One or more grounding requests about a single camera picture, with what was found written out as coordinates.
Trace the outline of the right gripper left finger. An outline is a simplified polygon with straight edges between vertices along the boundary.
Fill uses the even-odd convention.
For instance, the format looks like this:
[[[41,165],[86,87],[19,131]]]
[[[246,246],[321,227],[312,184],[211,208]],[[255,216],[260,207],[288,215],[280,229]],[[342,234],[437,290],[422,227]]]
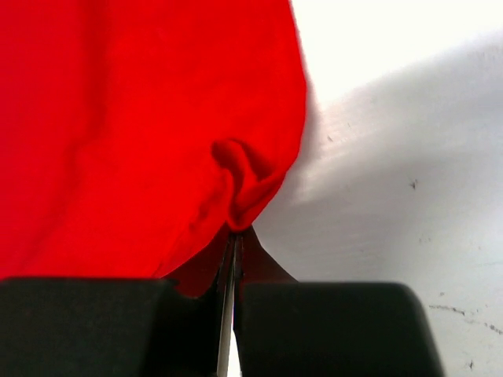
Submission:
[[[1,283],[4,376],[224,376],[230,237],[160,279]]]

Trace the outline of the red t-shirt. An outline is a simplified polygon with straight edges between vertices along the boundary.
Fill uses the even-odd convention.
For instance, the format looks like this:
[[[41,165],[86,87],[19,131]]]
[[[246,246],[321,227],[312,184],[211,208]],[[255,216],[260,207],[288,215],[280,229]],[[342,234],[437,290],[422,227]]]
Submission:
[[[295,162],[288,1],[4,1],[1,276],[159,278]]]

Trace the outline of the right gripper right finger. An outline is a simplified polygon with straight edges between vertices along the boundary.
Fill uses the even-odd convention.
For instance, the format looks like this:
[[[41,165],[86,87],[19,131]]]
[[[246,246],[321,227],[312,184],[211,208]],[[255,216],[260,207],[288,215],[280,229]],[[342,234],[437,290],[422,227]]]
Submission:
[[[300,282],[251,229],[234,238],[244,376],[441,376],[424,309],[397,283]]]

